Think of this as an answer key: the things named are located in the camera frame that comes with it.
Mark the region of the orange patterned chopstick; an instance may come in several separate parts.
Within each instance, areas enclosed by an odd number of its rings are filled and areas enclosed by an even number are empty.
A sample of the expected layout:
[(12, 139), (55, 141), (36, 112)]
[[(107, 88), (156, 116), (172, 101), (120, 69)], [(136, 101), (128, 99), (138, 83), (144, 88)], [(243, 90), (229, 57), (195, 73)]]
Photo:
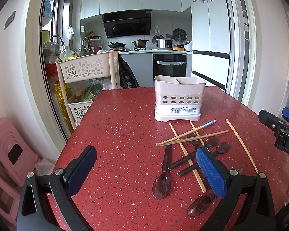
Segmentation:
[(243, 147), (245, 153), (247, 154), (253, 168), (255, 169), (255, 172), (258, 174), (259, 171), (257, 169), (257, 166), (248, 150), (248, 148), (246, 147), (245, 143), (243, 142), (242, 138), (240, 137), (240, 135), (238, 134), (238, 132), (236, 131), (236, 129), (234, 128), (234, 126), (230, 123), (229, 119), (225, 119), (226, 123), (228, 124), (228, 126), (230, 127), (230, 129), (232, 130), (232, 132), (234, 133), (234, 135), (236, 136), (236, 138), (238, 139), (239, 143), (241, 144), (241, 146)]

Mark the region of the short bamboo chopstick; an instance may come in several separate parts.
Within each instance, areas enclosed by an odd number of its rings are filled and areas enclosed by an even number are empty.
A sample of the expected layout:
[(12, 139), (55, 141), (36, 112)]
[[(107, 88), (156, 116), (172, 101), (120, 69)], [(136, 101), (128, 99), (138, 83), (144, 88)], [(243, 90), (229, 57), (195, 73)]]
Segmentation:
[[(189, 123), (193, 129), (196, 129), (196, 127), (194, 126), (194, 123), (192, 121), (189, 121)], [(198, 131), (195, 131), (194, 133), (196, 134), (196, 136), (198, 136), (198, 137), (200, 136)], [(203, 146), (205, 144), (202, 138), (198, 139), (198, 141), (200, 141), (201, 146)]]

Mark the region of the dark brown spoon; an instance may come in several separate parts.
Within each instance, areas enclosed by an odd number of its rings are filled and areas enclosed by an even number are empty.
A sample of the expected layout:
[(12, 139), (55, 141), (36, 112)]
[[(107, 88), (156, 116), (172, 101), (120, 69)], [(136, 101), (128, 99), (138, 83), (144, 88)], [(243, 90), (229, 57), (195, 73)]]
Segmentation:
[(154, 180), (152, 186), (153, 195), (158, 200), (166, 198), (171, 190), (171, 180), (167, 174), (169, 171), (168, 165), (171, 158), (171, 154), (172, 154), (172, 146), (166, 145), (162, 164), (162, 173)]

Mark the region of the blue patterned chopstick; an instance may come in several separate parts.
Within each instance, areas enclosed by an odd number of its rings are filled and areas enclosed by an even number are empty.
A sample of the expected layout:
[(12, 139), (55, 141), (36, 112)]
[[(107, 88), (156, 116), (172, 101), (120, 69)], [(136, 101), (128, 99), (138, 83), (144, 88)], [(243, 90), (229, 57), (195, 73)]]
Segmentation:
[(205, 123), (205, 124), (203, 124), (203, 125), (195, 128), (195, 129), (189, 130), (189, 131), (187, 131), (187, 132), (185, 132), (185, 133), (183, 133), (183, 134), (181, 134), (181, 135), (175, 136), (175, 137), (173, 137), (173, 138), (171, 138), (171, 139), (168, 139), (168, 140), (165, 140), (165, 141), (163, 141), (163, 142), (156, 143), (155, 145), (156, 145), (156, 146), (163, 146), (163, 145), (165, 145), (166, 143), (169, 143), (169, 142), (171, 142), (171, 141), (177, 140), (178, 138), (187, 136), (188, 134), (191, 134), (191, 133), (193, 133), (193, 132), (196, 132), (196, 131), (198, 131), (198, 130), (201, 130), (201, 129), (203, 129), (203, 128), (206, 128), (206, 127), (208, 127), (208, 126), (210, 126), (210, 125), (212, 125), (212, 124), (214, 124), (214, 123), (216, 123), (216, 122), (217, 122), (216, 119), (215, 119), (215, 120), (212, 120), (212, 121), (209, 121), (209, 122), (207, 122), (207, 123)]

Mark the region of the long bamboo chopstick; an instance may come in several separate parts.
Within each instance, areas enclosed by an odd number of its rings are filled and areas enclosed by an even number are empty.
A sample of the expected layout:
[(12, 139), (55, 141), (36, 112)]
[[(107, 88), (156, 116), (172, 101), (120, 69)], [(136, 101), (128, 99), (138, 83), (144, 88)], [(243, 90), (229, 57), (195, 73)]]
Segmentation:
[[(177, 138), (177, 140), (179, 140), (180, 138), (178, 138), (178, 134), (177, 134), (176, 130), (174, 129), (173, 125), (172, 125), (171, 123), (169, 123), (169, 126), (170, 126), (173, 134), (174, 134), (175, 137)], [(183, 154), (186, 156), (188, 153), (187, 153), (184, 145), (183, 145), (181, 142), (179, 143), (179, 145), (180, 145), (180, 147), (181, 147), (181, 149), (182, 149)], [(203, 184), (203, 181), (202, 181), (202, 179), (201, 179), (201, 177), (200, 177), (200, 175), (198, 174), (198, 171), (197, 171), (196, 169), (193, 170), (193, 174), (194, 174), (194, 177), (196, 178), (196, 181), (198, 182), (198, 185), (199, 185), (202, 193), (205, 193), (205, 192), (206, 192), (206, 187), (205, 187), (205, 185)]]

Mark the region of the plain bamboo chopstick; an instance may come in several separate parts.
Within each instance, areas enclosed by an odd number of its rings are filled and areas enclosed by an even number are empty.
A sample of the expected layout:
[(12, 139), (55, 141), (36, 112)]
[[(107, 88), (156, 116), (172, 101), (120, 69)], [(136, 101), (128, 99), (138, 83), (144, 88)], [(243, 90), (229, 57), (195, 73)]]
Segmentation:
[(193, 138), (185, 138), (185, 139), (179, 139), (179, 140), (174, 140), (174, 141), (171, 141), (169, 143), (166, 143), (165, 145), (163, 146), (166, 146), (166, 145), (170, 145), (170, 144), (178, 144), (178, 143), (185, 143), (185, 142), (190, 142), (191, 140), (198, 140), (200, 138), (202, 139), (205, 139), (205, 138), (208, 138), (208, 137), (214, 137), (214, 136), (218, 136), (218, 135), (221, 135), (221, 134), (225, 134), (229, 132), (229, 130), (224, 130), (224, 131), (220, 131), (220, 132), (215, 132), (215, 133), (212, 133), (212, 134), (208, 134), (208, 135), (204, 135), (204, 136), (197, 136), (197, 137), (193, 137)]

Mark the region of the pink plastic stool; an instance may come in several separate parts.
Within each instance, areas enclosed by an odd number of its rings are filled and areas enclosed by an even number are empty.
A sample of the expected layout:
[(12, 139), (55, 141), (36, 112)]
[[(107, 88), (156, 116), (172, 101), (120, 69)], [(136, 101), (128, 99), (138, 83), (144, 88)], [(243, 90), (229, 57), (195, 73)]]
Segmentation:
[(0, 118), (0, 163), (8, 176), (23, 187), (27, 174), (39, 161), (39, 156), (26, 144), (11, 119)]

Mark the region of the white utensil holder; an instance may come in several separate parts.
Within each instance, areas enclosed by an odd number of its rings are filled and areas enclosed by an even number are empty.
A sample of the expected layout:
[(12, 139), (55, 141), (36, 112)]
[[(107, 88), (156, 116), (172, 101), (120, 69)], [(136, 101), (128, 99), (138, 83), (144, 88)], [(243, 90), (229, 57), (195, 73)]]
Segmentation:
[(155, 76), (155, 119), (200, 120), (206, 81), (200, 77)]

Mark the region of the white refrigerator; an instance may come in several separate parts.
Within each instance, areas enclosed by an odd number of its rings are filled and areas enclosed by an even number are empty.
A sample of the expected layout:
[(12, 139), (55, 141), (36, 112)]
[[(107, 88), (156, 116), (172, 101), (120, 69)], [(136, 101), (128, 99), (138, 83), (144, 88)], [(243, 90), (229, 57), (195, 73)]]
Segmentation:
[(227, 0), (191, 0), (192, 74), (207, 85), (226, 89), (229, 73), (230, 19)]

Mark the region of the black built-in oven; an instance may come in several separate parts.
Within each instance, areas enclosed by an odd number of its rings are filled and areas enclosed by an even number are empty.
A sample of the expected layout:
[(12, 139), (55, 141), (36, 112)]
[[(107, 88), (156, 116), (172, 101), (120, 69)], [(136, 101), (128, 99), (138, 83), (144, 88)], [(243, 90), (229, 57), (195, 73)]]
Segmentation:
[(153, 77), (186, 77), (187, 56), (183, 54), (153, 54)]

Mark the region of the beige plastic storage cart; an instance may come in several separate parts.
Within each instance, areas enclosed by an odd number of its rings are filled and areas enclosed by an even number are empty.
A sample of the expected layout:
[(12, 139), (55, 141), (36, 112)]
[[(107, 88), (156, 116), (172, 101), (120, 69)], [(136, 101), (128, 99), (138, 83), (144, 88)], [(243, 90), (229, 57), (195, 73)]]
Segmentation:
[(92, 102), (75, 102), (77, 95), (67, 97), (65, 84), (79, 85), (83, 81), (110, 78), (111, 88), (120, 88), (119, 52), (103, 51), (69, 59), (56, 64), (60, 89), (73, 129), (88, 111)]

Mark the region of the silver rice cooker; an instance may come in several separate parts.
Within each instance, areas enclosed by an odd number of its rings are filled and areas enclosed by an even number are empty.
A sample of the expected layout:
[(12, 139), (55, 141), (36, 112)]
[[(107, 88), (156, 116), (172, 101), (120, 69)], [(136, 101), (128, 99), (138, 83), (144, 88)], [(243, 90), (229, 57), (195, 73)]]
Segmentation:
[(158, 39), (156, 41), (158, 49), (164, 49), (164, 50), (172, 50), (173, 44), (172, 39)]

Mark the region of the black wok pan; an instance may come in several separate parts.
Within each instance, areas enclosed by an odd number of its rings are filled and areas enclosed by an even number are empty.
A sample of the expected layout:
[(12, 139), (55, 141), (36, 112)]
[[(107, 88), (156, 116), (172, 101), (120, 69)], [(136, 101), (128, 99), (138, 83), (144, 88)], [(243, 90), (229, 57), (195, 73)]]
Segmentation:
[(108, 47), (110, 48), (111, 51), (120, 51), (120, 52), (126, 50), (125, 46), (126, 46), (126, 44), (118, 43), (118, 42), (116, 42), (116, 43), (109, 42), (109, 45), (108, 45)]

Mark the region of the brown cooking pot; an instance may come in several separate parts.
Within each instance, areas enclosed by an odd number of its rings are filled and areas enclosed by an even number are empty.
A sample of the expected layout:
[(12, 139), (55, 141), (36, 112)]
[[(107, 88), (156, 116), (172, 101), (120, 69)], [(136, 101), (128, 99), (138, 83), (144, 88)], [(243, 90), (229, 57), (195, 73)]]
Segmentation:
[(135, 48), (146, 48), (147, 42), (148, 40), (142, 40), (142, 39), (132, 41)]

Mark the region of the black range hood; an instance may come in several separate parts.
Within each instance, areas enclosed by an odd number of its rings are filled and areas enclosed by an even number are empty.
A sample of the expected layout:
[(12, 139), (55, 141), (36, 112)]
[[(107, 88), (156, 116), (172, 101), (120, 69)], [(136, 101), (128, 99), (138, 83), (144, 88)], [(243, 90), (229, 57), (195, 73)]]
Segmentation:
[(152, 10), (124, 10), (102, 14), (107, 38), (151, 34)]

